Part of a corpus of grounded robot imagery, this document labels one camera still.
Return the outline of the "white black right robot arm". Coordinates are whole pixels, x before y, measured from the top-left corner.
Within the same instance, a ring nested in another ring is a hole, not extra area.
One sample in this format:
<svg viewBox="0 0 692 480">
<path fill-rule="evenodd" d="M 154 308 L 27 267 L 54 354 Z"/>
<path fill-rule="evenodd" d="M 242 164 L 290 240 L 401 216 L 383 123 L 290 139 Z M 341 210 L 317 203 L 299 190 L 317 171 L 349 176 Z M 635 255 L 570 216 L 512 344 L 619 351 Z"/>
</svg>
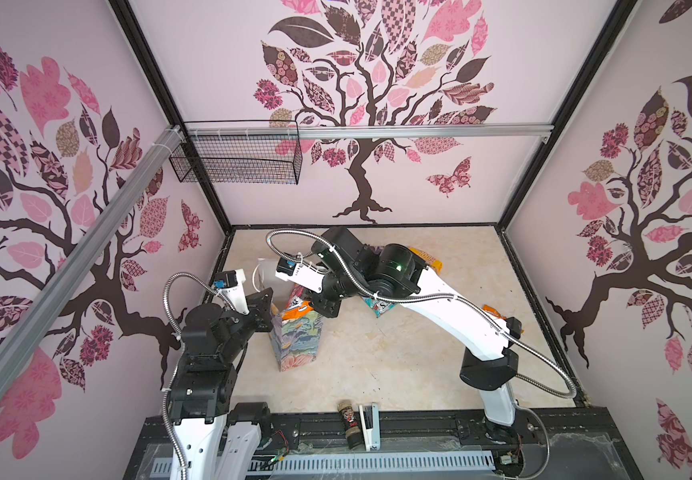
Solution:
<svg viewBox="0 0 692 480">
<path fill-rule="evenodd" d="M 314 242 L 311 256 L 313 262 L 300 255 L 286 263 L 308 289 L 317 312 L 334 318 L 344 299 L 360 296 L 431 320 L 464 345 L 461 379 L 480 393 L 487 422 L 514 424 L 516 399 L 510 381 L 519 362 L 512 350 L 521 336 L 519 320 L 500 318 L 472 303 L 401 244 L 371 247 L 350 230 L 333 227 Z"/>
</svg>

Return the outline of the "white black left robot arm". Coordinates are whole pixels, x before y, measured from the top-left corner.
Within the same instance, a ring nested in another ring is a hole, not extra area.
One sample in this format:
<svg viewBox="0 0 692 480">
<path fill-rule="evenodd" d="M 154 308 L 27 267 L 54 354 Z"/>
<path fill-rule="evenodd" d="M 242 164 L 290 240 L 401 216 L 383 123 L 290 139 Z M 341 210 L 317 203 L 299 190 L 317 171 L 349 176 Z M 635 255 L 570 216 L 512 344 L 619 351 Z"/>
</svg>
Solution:
<svg viewBox="0 0 692 480">
<path fill-rule="evenodd" d="M 186 317 L 185 352 L 166 390 L 163 416 L 174 447 L 172 479 L 243 479 L 272 436 L 267 403 L 231 404 L 235 359 L 255 333 L 272 330 L 273 290 L 246 300 L 246 313 L 207 303 Z"/>
</svg>

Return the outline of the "orange corn chips bag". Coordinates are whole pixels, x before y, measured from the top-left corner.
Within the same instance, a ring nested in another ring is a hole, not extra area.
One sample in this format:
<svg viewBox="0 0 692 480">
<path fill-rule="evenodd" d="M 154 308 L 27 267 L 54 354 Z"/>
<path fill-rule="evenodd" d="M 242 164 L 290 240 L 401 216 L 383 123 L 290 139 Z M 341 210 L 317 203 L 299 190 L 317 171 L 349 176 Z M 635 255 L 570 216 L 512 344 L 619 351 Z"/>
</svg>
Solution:
<svg viewBox="0 0 692 480">
<path fill-rule="evenodd" d="M 312 311 L 311 304 L 308 300 L 294 302 L 282 313 L 284 322 L 295 321 L 308 315 Z"/>
</svg>

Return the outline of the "Fox's fruits oval candy bag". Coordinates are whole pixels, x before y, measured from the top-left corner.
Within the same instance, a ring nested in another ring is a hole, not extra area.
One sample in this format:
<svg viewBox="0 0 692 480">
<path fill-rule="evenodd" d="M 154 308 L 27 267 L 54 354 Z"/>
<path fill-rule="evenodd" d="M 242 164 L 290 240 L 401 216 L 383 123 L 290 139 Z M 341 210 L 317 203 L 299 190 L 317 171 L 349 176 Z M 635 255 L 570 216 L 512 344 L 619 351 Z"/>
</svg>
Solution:
<svg viewBox="0 0 692 480">
<path fill-rule="evenodd" d="M 297 309 L 305 301 L 305 288 L 302 285 L 295 285 L 287 301 L 286 310 Z"/>
</svg>

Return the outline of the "floral paper bag white inside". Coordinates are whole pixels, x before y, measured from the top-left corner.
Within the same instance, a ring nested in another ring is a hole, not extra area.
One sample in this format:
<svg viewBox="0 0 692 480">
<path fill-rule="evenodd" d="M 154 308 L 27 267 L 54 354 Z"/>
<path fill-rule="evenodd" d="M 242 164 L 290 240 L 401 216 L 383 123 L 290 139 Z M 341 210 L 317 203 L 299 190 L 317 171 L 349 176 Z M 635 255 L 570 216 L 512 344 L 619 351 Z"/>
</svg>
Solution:
<svg viewBox="0 0 692 480">
<path fill-rule="evenodd" d="M 319 354 L 324 320 L 313 308 L 305 317 L 284 322 L 282 313 L 293 287 L 297 284 L 275 276 L 276 263 L 271 259 L 259 258 L 253 271 L 253 286 L 256 290 L 273 289 L 273 329 L 270 339 L 274 355 L 281 372 L 293 370 L 313 363 Z"/>
</svg>

